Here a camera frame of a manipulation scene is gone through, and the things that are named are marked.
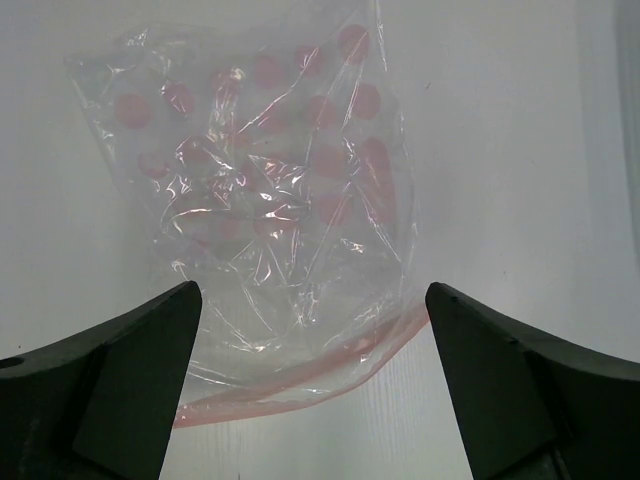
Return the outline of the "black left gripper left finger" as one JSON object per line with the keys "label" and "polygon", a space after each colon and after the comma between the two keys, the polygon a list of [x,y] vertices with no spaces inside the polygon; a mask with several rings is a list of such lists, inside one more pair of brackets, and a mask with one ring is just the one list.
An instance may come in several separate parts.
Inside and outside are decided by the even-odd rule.
{"label": "black left gripper left finger", "polygon": [[186,281],[1,361],[4,479],[156,479],[201,316]]}

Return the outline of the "clear zip top bag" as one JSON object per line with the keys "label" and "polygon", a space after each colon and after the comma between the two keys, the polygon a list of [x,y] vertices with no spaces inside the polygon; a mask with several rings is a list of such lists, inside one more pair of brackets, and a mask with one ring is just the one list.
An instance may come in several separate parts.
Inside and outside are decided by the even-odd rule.
{"label": "clear zip top bag", "polygon": [[65,67],[153,280],[201,291],[176,427],[335,398],[426,324],[377,2],[221,33],[146,23]]}

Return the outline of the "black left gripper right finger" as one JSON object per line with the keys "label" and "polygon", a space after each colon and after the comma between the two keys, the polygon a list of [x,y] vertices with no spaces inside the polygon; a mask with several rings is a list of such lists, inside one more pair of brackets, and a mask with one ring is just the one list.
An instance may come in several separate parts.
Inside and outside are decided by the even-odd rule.
{"label": "black left gripper right finger", "polygon": [[443,283],[425,303],[474,478],[638,478],[638,364]]}

